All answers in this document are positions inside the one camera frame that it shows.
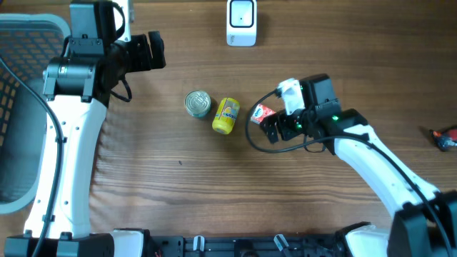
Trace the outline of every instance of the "white device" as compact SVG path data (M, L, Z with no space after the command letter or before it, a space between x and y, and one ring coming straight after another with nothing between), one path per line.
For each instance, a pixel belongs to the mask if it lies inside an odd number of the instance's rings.
M227 44L253 46L257 37L257 1L227 1Z

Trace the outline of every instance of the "can label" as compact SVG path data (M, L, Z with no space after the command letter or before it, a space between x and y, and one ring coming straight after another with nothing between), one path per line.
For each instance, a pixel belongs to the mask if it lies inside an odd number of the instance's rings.
M239 110L240 105L238 103L232 101L231 99L226 99L225 103L219 106L216 118L218 118L219 121L225 121L230 126L233 126Z

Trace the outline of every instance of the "black and red object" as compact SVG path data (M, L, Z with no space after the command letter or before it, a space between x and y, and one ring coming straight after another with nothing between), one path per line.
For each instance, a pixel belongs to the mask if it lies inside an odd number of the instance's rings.
M451 147L457 146L457 126L450 127L444 131L430 130L430 134L436 146L442 151L449 151Z

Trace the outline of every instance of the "wood grain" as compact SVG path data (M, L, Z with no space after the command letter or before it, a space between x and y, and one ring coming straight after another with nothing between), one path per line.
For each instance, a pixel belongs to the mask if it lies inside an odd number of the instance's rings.
M456 152L441 153L421 130L457 120L455 3L262 1L252 48L226 45L225 1L135 7L132 33L160 30L167 67L129 74L134 100L111 100L90 192L93 231L273 235L333 232L359 221L388 228L377 196L337 157L260 153L245 139L242 123L257 99L280 81L318 73L331 76L343 107L363 114L416 173L443 191L456 187ZM67 6L1 11L69 18ZM230 135L212 131L211 117L186 113L184 97L194 89L240 101ZM279 110L281 102L267 105ZM21 233L26 217L0 217L0 247Z

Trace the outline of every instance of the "can lid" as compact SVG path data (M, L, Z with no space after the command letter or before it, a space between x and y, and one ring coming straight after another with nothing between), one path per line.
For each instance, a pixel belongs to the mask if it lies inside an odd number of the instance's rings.
M187 94L185 104L190 114L202 114L211 108L211 98L205 91L192 91Z

